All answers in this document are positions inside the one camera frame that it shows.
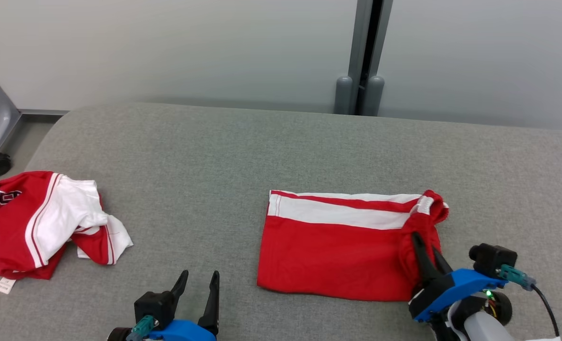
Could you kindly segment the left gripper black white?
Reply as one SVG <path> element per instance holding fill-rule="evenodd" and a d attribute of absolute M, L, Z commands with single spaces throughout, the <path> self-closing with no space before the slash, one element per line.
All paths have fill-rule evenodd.
<path fill-rule="evenodd" d="M 172 294 L 172 313 L 176 313 L 179 298 L 183 295 L 187 285 L 188 270 L 183 270 L 176 283 L 173 285 L 170 293 Z M 209 296 L 203 315 L 198 320 L 198 326 L 210 332 L 217 337 L 219 332 L 219 315 L 220 315 L 220 274 L 214 270 L 211 282 L 209 284 Z M 126 341 L 127 337 L 132 333 L 132 328 L 117 327 L 114 328 L 107 337 L 107 341 Z"/>

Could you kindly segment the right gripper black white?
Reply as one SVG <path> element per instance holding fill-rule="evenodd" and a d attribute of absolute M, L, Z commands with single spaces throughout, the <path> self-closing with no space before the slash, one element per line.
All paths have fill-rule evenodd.
<path fill-rule="evenodd" d="M 437 341 L 512 341 L 506 326 L 513 309 L 508 296 L 480 284 L 430 284 L 453 272 L 441 252 L 433 247 L 433 257 L 418 232 L 411 244 L 419 268 L 419 286 L 409 300 L 413 320 L 426 323 Z"/>

